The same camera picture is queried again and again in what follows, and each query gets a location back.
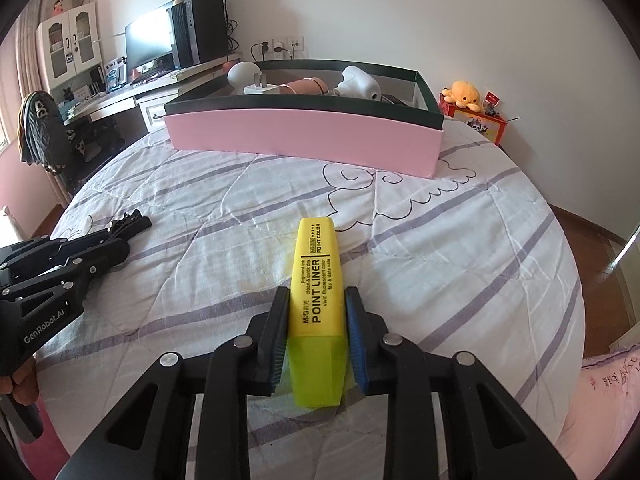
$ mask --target yellow highlighter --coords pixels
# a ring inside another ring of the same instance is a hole
[[[303,218],[289,297],[289,367],[296,404],[338,406],[348,360],[340,254],[330,218]]]

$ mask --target octopus plush toy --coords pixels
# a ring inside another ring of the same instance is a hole
[[[445,88],[442,91],[447,103],[455,103],[458,108],[469,108],[472,112],[482,112],[480,93],[467,81],[456,81],[451,85],[451,90]]]

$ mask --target monitor screen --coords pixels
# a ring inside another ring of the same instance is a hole
[[[171,54],[171,21],[167,9],[173,2],[143,14],[125,28],[127,73],[159,57]]]

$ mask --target cabinet door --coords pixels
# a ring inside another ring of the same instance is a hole
[[[95,3],[71,9],[68,15],[76,72],[81,73],[102,63],[100,44],[95,43],[98,40]]]
[[[46,74],[47,90],[76,75],[66,14],[60,14],[40,25],[37,46],[41,68]]]

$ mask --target finger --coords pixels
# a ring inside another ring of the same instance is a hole
[[[12,375],[15,383],[20,384],[24,380],[24,378],[31,373],[35,364],[36,359],[34,359],[33,356],[29,357],[27,361]]]
[[[24,406],[29,406],[38,400],[38,394],[38,380],[35,371],[27,375],[20,384],[14,387],[15,402]]]
[[[11,377],[0,377],[0,394],[10,394],[14,389]]]

